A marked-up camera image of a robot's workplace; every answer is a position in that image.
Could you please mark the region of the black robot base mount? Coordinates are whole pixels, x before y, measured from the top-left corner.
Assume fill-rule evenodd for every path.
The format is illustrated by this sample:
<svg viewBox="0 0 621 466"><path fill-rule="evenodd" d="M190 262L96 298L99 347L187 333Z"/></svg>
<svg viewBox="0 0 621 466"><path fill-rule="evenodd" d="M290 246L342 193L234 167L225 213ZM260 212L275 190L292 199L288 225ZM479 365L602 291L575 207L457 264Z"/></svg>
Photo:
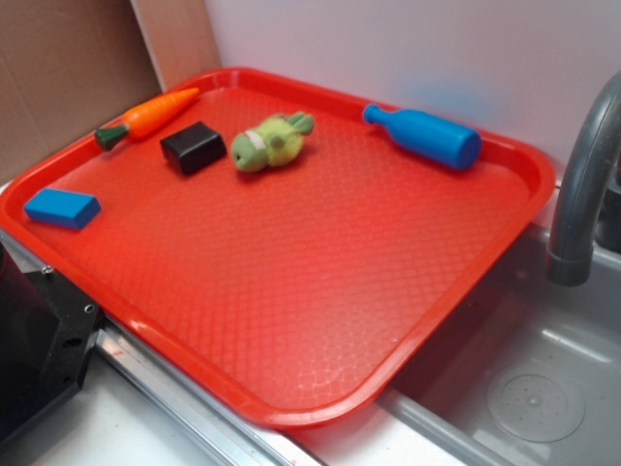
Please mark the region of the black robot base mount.
<svg viewBox="0 0 621 466"><path fill-rule="evenodd" d="M61 273L25 273L1 249L2 449L82 389L101 320Z"/></svg>

